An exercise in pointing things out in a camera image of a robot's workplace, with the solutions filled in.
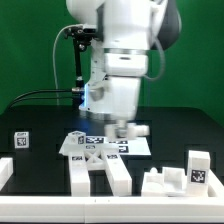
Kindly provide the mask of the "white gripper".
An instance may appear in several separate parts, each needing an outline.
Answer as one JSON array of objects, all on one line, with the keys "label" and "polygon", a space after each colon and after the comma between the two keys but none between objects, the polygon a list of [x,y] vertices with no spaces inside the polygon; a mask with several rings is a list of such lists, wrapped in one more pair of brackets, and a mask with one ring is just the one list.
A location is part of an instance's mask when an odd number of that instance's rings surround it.
[{"label": "white gripper", "polygon": [[141,80],[134,77],[109,77],[109,92],[112,94],[112,118],[133,120],[137,112]]}]

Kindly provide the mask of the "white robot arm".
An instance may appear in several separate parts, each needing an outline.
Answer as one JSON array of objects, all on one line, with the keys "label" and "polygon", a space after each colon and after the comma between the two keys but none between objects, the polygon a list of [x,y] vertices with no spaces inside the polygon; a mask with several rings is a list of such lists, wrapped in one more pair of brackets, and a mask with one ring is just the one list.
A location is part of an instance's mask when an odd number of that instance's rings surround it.
[{"label": "white robot arm", "polygon": [[148,52],[164,50],[178,39],[182,24],[176,0],[66,0],[78,21],[78,45],[92,48],[90,79],[79,109],[113,120],[132,120]]}]

